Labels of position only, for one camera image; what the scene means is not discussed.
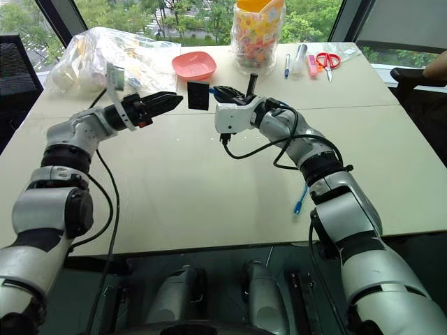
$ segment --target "clear plastic bag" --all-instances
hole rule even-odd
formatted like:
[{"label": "clear plastic bag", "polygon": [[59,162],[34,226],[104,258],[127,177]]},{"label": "clear plastic bag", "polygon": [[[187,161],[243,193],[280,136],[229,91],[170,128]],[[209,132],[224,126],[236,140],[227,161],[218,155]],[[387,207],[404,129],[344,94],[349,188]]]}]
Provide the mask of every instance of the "clear plastic bag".
[{"label": "clear plastic bag", "polygon": [[284,0],[271,0],[259,13],[235,4],[231,48],[242,72],[267,74],[273,69],[285,15]]},{"label": "clear plastic bag", "polygon": [[307,43],[307,54],[318,54],[320,52],[330,52],[333,54],[338,54],[340,56],[340,59],[342,60],[342,63],[362,54],[355,43]]},{"label": "clear plastic bag", "polygon": [[171,65],[180,54],[180,44],[115,29],[96,27],[75,35],[60,62],[52,69],[45,89],[63,93],[90,94],[106,85],[110,62],[124,68],[126,88],[141,96],[157,91],[175,91],[176,75]]}]

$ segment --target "black cable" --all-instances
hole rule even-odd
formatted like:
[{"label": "black cable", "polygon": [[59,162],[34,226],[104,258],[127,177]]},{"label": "black cable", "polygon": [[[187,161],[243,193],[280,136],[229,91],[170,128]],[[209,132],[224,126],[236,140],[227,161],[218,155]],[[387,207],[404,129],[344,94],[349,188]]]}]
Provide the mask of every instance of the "black cable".
[{"label": "black cable", "polygon": [[281,152],[279,153],[279,155],[274,159],[273,161],[273,165],[277,168],[280,169],[285,169],[285,170],[298,170],[298,168],[296,166],[286,166],[286,165],[281,165],[278,164],[278,161],[281,159],[282,155],[284,155],[284,153],[286,152],[288,146],[290,145],[290,143],[292,142],[293,138],[293,134],[295,134],[296,132],[296,128],[298,126],[298,112],[295,110],[295,108],[290,107],[289,105],[282,105],[281,108],[285,109],[285,110],[290,110],[293,115],[294,115],[294,119],[293,119],[293,126],[291,129],[291,136],[288,137],[286,144],[284,144],[284,146],[282,147]]},{"label": "black cable", "polygon": [[107,91],[107,89],[103,89],[103,90],[100,92],[100,94],[96,97],[96,99],[93,100],[93,103],[91,103],[91,105],[90,105],[89,108],[93,108],[93,107],[95,107],[95,104],[97,104],[97,102],[99,101],[99,99],[101,99],[101,98],[103,97],[103,95],[104,95],[104,93],[105,93],[106,91]]},{"label": "black cable", "polygon": [[340,332],[343,335],[347,335],[347,332],[346,332],[346,329],[344,327],[344,323],[343,323],[342,317],[339,314],[338,308],[335,305],[335,301],[332,298],[332,295],[330,294],[329,288],[326,285],[326,282],[325,282],[325,279],[323,277],[323,274],[321,273],[320,268],[318,267],[318,264],[316,263],[316,260],[315,260],[314,245],[312,244],[312,234],[313,234],[313,232],[314,232],[314,224],[311,222],[310,226],[309,226],[309,253],[310,253],[310,258],[312,260],[312,264],[314,266],[316,275],[317,275],[317,277],[318,277],[318,279],[319,279],[319,281],[321,283],[321,286],[323,286],[324,293],[325,293],[326,297],[328,298],[329,305],[330,305],[330,307],[332,309],[332,313],[335,316],[335,320],[337,321],[337,324],[338,324],[338,327],[340,329]]},{"label": "black cable", "polygon": [[335,154],[337,155],[337,159],[340,161],[340,163],[343,165],[343,157],[342,154],[340,153],[340,150],[338,150],[338,148],[335,146],[335,144],[333,144],[331,141],[329,141],[327,138],[323,137],[323,136],[318,136],[318,135],[312,135],[312,134],[301,134],[301,135],[294,135],[294,136],[288,136],[288,137],[284,137],[284,138],[280,138],[279,140],[275,140],[273,142],[267,143],[265,145],[263,145],[262,147],[259,147],[253,151],[250,151],[248,154],[245,155],[241,155],[241,156],[236,156],[234,155],[230,149],[228,148],[227,144],[223,143],[223,148],[225,149],[226,153],[234,159],[244,159],[250,156],[253,156],[254,154],[257,154],[258,152],[265,150],[267,148],[270,148],[273,145],[276,145],[280,142],[283,141],[287,141],[289,139],[294,140],[295,138],[314,138],[315,140],[319,140],[322,143],[326,144],[327,146],[331,147],[332,150],[334,150]]},{"label": "black cable", "polygon": [[109,228],[109,226],[110,226],[110,224],[112,222],[112,218],[113,218],[112,200],[110,199],[110,196],[108,195],[107,191],[90,174],[87,174],[87,176],[93,182],[93,184],[95,184],[96,187],[99,188],[99,190],[102,192],[102,194],[104,194],[104,197],[106,198],[107,203],[109,205],[109,217],[108,217],[107,222],[105,223],[105,225],[95,235],[89,237],[88,239],[83,239],[82,241],[73,243],[71,245],[70,252],[73,251],[74,248],[77,248],[77,247],[79,247],[79,246],[81,246],[83,244],[89,243],[89,242],[93,241],[94,239],[97,239],[98,237],[100,237]]},{"label": "black cable", "polygon": [[101,293],[102,293],[102,291],[104,289],[105,278],[107,277],[107,273],[108,273],[108,270],[109,270],[109,267],[110,267],[110,263],[112,261],[113,246],[115,245],[115,238],[117,236],[118,222],[119,222],[119,192],[118,192],[117,184],[115,182],[115,178],[113,177],[113,174],[110,171],[110,168],[108,167],[107,163],[104,161],[104,159],[103,159],[102,155],[100,154],[99,150],[96,150],[96,154],[98,155],[99,160],[104,165],[104,168],[107,170],[107,173],[109,174],[110,180],[111,180],[112,185],[113,185],[113,189],[115,190],[115,195],[116,195],[116,198],[117,198],[117,213],[116,213],[116,216],[115,216],[115,224],[113,225],[112,237],[110,238],[110,244],[109,244],[109,250],[108,250],[108,254],[107,254],[107,260],[105,261],[105,266],[104,266],[103,273],[101,274],[101,279],[99,281],[98,290],[96,291],[96,295],[95,295],[95,299],[94,299],[94,302],[93,302],[93,306],[91,307],[91,310],[90,310],[89,322],[87,324],[87,330],[85,332],[86,335],[90,335],[91,329],[93,327],[93,322],[94,322],[94,318],[95,318],[95,314],[96,314],[96,309],[98,308],[99,299],[101,298]]}]

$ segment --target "beige table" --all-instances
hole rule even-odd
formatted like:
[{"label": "beige table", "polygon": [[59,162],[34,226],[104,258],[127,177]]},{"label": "beige table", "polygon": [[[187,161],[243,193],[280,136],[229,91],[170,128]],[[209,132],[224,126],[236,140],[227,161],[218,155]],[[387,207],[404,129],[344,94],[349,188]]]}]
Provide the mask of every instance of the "beige table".
[{"label": "beige table", "polygon": [[[366,78],[369,82],[376,78],[372,74]],[[371,100],[370,106],[302,108],[301,112],[340,148],[346,164],[354,165],[353,175],[380,213],[385,235],[445,230],[447,170],[382,86],[381,102],[389,105]],[[288,101],[296,99],[293,85],[286,88],[288,93],[282,94],[291,97]],[[324,103],[314,96],[315,104]],[[82,105],[87,101],[51,100],[44,93],[0,156],[0,246],[14,240],[10,210],[40,163],[47,128],[65,119],[58,112],[72,114]],[[52,117],[44,115],[50,110]],[[162,115],[147,128],[122,131],[101,144],[122,198],[115,253],[305,241],[314,206],[307,198],[302,213],[292,215],[304,181],[299,172],[272,166],[278,149],[234,161],[219,144],[213,111],[185,112]],[[235,136],[230,147],[244,153],[264,143],[265,138],[252,130]],[[112,190],[97,158],[91,174]],[[91,193],[95,225],[86,236],[98,231],[108,215],[105,200],[94,186]],[[106,253],[110,233],[75,254]]]},{"label": "beige table", "polygon": [[[323,49],[324,43],[309,43],[311,48]],[[343,43],[357,49],[354,43]],[[277,64],[268,76],[258,79],[255,93],[260,96],[271,96],[287,102],[296,109],[317,109],[336,107],[399,105],[396,97],[383,84],[363,55],[353,57],[333,71],[332,83],[326,74],[321,73],[316,79],[308,75],[300,78],[284,79],[284,62],[286,54],[296,53],[296,44],[279,45],[277,48]],[[210,78],[211,85],[232,86],[242,92],[247,90],[249,76],[238,71],[228,46],[223,47],[183,47],[182,53],[205,50],[217,63],[217,70]],[[186,82],[179,80],[177,93],[187,96]],[[29,117],[70,117],[90,106],[98,93],[90,96],[50,95],[44,94],[34,105]],[[102,105],[111,104],[107,96],[101,99]],[[210,111],[189,110],[187,99],[169,114],[199,114],[215,110],[216,102],[210,97]]]}]

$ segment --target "black chair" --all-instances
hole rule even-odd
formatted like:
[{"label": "black chair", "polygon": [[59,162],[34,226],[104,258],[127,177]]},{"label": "black chair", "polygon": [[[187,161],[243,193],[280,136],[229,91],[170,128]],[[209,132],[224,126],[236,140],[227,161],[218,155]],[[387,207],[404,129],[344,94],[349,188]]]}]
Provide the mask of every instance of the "black chair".
[{"label": "black chair", "polygon": [[418,85],[444,87],[447,80],[427,79],[422,69],[394,68],[391,76],[398,83],[391,91],[447,167],[447,94],[413,90]]},{"label": "black chair", "polygon": [[0,153],[42,91],[19,35],[0,35]]},{"label": "black chair", "polygon": [[391,77],[397,81],[394,95],[401,104],[418,85],[431,87],[444,87],[447,85],[447,80],[434,80],[424,77],[423,71],[422,68],[394,68],[391,70]]}]

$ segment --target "pen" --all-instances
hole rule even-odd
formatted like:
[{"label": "pen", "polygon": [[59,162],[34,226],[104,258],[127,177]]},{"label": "pen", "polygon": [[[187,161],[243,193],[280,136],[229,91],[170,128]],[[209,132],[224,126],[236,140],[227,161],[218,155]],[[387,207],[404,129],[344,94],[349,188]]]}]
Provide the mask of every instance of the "pen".
[{"label": "pen", "polygon": [[291,56],[290,54],[286,55],[286,70],[284,71],[284,77],[286,77],[286,79],[288,78],[288,73],[290,72],[290,67],[291,67]]}]

